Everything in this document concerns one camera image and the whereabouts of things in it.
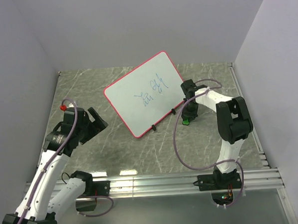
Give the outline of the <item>green whiteboard eraser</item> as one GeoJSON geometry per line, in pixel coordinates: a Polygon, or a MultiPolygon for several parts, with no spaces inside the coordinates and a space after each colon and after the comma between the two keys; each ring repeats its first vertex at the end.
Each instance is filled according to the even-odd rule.
{"type": "Polygon", "coordinates": [[[190,124],[190,118],[183,118],[182,119],[182,124],[185,126],[188,126],[190,124]]]}

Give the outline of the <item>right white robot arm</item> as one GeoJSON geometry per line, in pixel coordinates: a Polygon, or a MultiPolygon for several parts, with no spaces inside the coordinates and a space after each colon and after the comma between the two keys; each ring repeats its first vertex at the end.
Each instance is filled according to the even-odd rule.
{"type": "Polygon", "coordinates": [[[217,162],[231,159],[232,162],[220,163],[214,166],[213,174],[208,179],[200,179],[202,186],[212,186],[215,189],[225,189],[236,183],[241,186],[241,178],[237,173],[237,164],[241,147],[253,131],[244,98],[229,97],[211,90],[206,85],[196,85],[191,79],[181,84],[184,92],[184,102],[193,98],[182,110],[182,124],[188,125],[198,116],[198,106],[202,105],[216,113],[217,129],[222,139],[221,150],[217,162]]]}

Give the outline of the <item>pink framed whiteboard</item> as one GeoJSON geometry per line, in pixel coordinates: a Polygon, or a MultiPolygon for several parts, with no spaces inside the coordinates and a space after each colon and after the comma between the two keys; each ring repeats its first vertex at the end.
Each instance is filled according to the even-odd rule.
{"type": "Polygon", "coordinates": [[[142,137],[183,103],[183,78],[160,51],[107,86],[103,94],[135,138],[142,137]]]}

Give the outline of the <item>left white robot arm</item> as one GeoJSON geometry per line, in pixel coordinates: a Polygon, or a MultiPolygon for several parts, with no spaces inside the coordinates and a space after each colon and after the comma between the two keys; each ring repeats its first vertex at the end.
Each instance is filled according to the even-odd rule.
{"type": "Polygon", "coordinates": [[[6,214],[2,224],[58,224],[77,198],[91,200],[88,211],[93,211],[99,198],[109,197],[110,182],[94,182],[92,174],[72,173],[56,195],[53,190],[57,178],[69,161],[73,150],[103,131],[108,124],[93,107],[88,110],[61,106],[63,120],[46,136],[36,174],[14,213],[6,214]]]}

